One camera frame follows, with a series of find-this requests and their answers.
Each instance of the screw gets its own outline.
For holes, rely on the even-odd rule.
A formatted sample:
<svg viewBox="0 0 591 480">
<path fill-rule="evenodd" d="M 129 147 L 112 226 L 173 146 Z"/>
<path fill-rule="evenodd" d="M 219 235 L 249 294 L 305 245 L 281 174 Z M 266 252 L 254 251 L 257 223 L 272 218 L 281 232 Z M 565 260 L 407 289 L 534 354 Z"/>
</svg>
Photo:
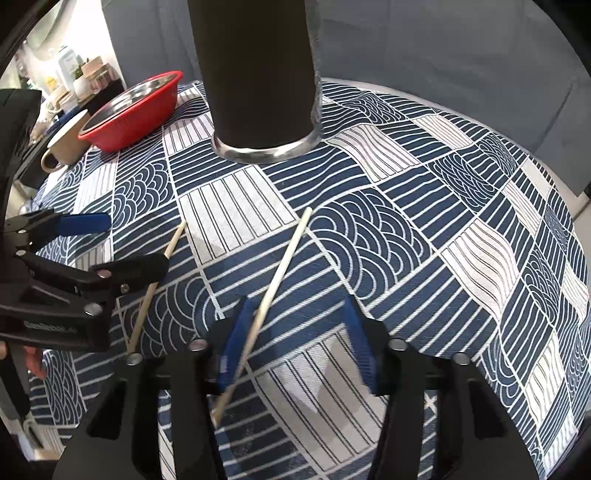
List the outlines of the screw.
<svg viewBox="0 0 591 480">
<path fill-rule="evenodd" d="M 131 367 L 133 365 L 139 365 L 143 361 L 144 361 L 144 357 L 142 356 L 141 353 L 131 353 L 125 359 L 125 363 Z"/>
<path fill-rule="evenodd" d="M 388 346 L 397 352 L 404 352 L 408 348 L 408 344 L 401 338 L 393 338 L 388 342 Z"/>
<path fill-rule="evenodd" d="M 101 307 L 98 303 L 93 302 L 84 305 L 84 311 L 91 317 L 98 317 L 102 313 L 103 307 Z"/>
<path fill-rule="evenodd" d="M 452 355 L 452 360 L 457 363 L 458 365 L 468 365 L 470 364 L 470 357 L 467 356 L 464 352 L 454 353 Z"/>
<path fill-rule="evenodd" d="M 197 340 L 193 340 L 189 344 L 189 350 L 192 352 L 200 352 L 201 350 L 205 350 L 207 348 L 207 341 L 203 340 L 202 338 L 198 338 Z"/>
<path fill-rule="evenodd" d="M 96 274 L 100 278 L 110 278 L 111 277 L 111 272 L 109 270 L 97 270 Z"/>
</svg>

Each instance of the wooden stick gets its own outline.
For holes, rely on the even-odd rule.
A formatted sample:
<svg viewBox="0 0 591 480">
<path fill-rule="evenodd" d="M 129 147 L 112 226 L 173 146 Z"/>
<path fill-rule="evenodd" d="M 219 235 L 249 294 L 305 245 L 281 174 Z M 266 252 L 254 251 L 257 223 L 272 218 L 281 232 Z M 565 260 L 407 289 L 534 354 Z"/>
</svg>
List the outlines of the wooden stick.
<svg viewBox="0 0 591 480">
<path fill-rule="evenodd" d="M 261 300 L 261 304 L 259 305 L 255 313 L 251 329 L 248 332 L 248 336 L 246 337 L 246 343 L 244 344 L 244 348 L 242 350 L 240 362 L 238 363 L 238 369 L 236 370 L 236 374 L 234 376 L 234 383 L 230 385 L 227 389 L 225 389 L 224 393 L 217 399 L 214 410 L 212 412 L 212 422 L 215 428 L 217 428 L 220 425 L 220 422 L 222 421 L 223 411 L 228 405 L 228 402 L 230 402 L 230 399 L 232 398 L 232 394 L 236 389 L 236 382 L 242 375 L 242 370 L 244 370 L 244 367 L 248 362 L 248 356 L 251 354 L 252 348 L 255 345 L 256 338 L 259 334 L 259 330 L 261 330 L 262 324 L 265 321 L 265 317 L 267 316 L 267 312 L 269 311 L 269 307 L 271 306 L 271 302 L 275 298 L 277 290 L 279 289 L 279 285 L 281 284 L 283 276 L 287 271 L 287 267 L 289 266 L 290 261 L 294 256 L 294 253 L 296 252 L 296 248 L 298 243 L 300 242 L 300 238 L 302 237 L 302 235 L 304 235 L 304 231 L 306 230 L 306 226 L 310 221 L 311 215 L 312 208 L 307 207 L 301 216 L 300 223 L 295 229 L 294 235 L 291 237 L 290 243 L 287 245 L 287 248 L 285 249 L 283 258 L 281 259 L 281 262 L 279 262 L 277 270 L 275 270 L 275 275 L 273 275 L 271 283 L 269 283 L 269 287 L 267 288 L 267 291 L 265 292 L 265 295 Z"/>
<path fill-rule="evenodd" d="M 179 223 L 170 243 L 166 247 L 164 255 L 166 258 L 170 258 L 174 252 L 174 248 L 177 246 L 178 239 L 181 238 L 183 234 L 184 228 L 187 225 L 187 221 L 183 220 Z M 151 283 L 148 286 L 148 290 L 146 291 L 146 295 L 142 301 L 142 306 L 139 308 L 138 318 L 135 321 L 134 331 L 131 333 L 131 338 L 129 339 L 129 344 L 127 345 L 127 353 L 135 352 L 136 347 L 138 346 L 139 336 L 142 333 L 142 328 L 144 327 L 144 322 L 146 321 L 146 317 L 148 316 L 148 309 L 150 308 L 150 304 L 152 303 L 152 297 L 156 292 L 156 288 L 158 287 L 158 282 Z"/>
</svg>

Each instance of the red plastic bowl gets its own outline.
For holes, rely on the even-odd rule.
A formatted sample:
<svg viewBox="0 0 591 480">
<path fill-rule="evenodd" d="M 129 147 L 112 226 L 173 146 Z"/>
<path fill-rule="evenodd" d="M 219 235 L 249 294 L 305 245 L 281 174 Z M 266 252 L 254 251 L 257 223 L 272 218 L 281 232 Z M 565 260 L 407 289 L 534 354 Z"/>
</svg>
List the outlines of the red plastic bowl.
<svg viewBox="0 0 591 480">
<path fill-rule="evenodd" d="M 161 73 L 127 89 L 98 110 L 78 138 L 105 152 L 117 152 L 162 125 L 177 104 L 183 72 Z"/>
</svg>

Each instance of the gray curtain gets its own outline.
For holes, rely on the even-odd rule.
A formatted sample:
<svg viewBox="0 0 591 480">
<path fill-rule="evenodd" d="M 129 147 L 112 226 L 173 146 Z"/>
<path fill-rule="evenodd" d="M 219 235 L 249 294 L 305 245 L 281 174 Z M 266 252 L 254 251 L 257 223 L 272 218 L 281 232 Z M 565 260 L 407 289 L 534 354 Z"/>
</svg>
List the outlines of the gray curtain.
<svg viewBox="0 0 591 480">
<path fill-rule="evenodd" d="M 104 7 L 128 85 L 199 79 L 187 0 Z M 471 116 L 529 149 L 579 194 L 591 181 L 591 79 L 531 0 L 319 0 L 323 76 L 376 83 Z"/>
</svg>

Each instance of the tablecloth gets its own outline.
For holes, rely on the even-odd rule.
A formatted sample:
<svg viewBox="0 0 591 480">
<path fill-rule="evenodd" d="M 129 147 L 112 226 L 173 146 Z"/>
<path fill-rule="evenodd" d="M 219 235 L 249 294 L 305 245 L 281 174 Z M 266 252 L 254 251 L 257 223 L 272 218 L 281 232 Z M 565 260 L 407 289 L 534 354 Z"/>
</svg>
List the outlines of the tablecloth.
<svg viewBox="0 0 591 480">
<path fill-rule="evenodd" d="M 420 351 L 468 353 L 545 478 L 591 391 L 587 266 L 552 179 L 507 138 L 402 93 L 325 82 L 322 110 L 312 152 L 245 166 L 213 152 L 203 85 L 180 87 L 162 128 L 118 153 L 91 148 L 49 177 L 38 207 L 108 212 L 113 227 L 40 254 L 87 269 L 162 252 L 185 218 L 141 336 L 144 355 L 164 355 L 204 336 L 239 296 L 260 300 L 311 206 L 216 432 L 229 478 L 367 476 L 386 399 L 370 395 L 353 360 L 340 313 L 351 293 Z M 118 300 L 108 352 L 44 353 L 32 411 L 56 449 L 125 355 L 142 295 Z M 171 399 L 160 397 L 163 475 L 173 478 Z M 436 414 L 426 393 L 420 478 L 432 469 Z"/>
</svg>

